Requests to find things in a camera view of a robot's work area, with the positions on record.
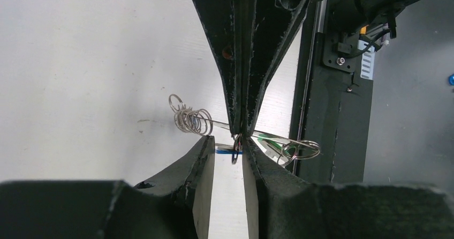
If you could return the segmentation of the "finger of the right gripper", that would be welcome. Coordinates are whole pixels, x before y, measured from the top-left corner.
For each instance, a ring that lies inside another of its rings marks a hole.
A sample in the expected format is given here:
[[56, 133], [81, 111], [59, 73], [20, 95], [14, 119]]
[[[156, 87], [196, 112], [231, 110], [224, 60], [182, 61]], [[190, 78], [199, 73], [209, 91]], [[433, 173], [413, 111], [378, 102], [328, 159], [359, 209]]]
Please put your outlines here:
[[229, 129], [245, 132], [244, 41], [242, 9], [245, 0], [192, 0], [221, 76]]
[[243, 135], [255, 129], [265, 91], [304, 21], [311, 0], [254, 0], [243, 92]]

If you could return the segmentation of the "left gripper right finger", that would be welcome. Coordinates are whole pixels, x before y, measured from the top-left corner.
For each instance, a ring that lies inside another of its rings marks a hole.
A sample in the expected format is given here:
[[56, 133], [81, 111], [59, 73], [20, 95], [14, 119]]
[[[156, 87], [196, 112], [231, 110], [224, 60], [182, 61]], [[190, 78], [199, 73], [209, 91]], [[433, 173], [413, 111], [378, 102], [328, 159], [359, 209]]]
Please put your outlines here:
[[314, 184], [242, 139], [250, 238], [453, 238], [453, 197], [421, 184]]

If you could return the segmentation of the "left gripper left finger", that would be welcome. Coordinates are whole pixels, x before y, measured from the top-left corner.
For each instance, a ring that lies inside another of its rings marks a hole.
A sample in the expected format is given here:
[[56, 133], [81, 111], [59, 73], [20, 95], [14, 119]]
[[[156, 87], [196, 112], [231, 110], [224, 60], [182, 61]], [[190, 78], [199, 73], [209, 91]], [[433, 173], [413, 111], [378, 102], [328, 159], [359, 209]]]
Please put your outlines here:
[[135, 186], [117, 181], [1, 183], [1, 238], [207, 238], [212, 136]]

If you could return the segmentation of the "green tagged key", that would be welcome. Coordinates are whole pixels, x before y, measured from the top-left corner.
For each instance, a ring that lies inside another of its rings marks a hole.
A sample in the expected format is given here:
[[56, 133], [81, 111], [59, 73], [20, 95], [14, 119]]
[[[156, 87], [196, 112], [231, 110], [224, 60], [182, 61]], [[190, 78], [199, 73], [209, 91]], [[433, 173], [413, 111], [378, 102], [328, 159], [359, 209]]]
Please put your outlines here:
[[282, 150], [282, 144], [273, 139], [270, 135], [266, 133], [260, 133], [257, 137], [258, 142], [266, 150], [280, 152]]

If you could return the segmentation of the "blue tagged key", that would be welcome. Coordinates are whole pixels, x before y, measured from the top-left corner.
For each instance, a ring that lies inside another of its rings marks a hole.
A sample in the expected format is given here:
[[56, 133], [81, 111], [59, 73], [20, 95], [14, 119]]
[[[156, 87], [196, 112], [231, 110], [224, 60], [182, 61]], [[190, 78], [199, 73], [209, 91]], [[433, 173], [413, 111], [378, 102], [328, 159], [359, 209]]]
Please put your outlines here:
[[231, 163], [235, 165], [238, 161], [240, 155], [243, 154], [242, 150], [236, 150], [232, 145], [216, 143], [215, 144], [215, 153], [216, 154], [223, 154], [223, 155], [230, 155], [231, 156]]

